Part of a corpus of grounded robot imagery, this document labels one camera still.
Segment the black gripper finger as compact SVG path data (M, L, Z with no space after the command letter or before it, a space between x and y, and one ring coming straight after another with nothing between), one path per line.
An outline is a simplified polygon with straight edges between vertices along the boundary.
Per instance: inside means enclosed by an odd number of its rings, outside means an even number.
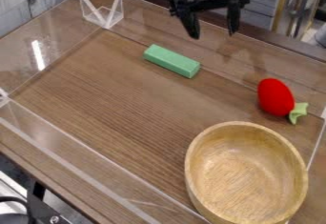
M227 24L230 35L234 35L239 29L240 19L240 0L230 0L227 8Z
M200 25L196 13L191 11L184 3L176 5L176 16L191 38L200 38Z

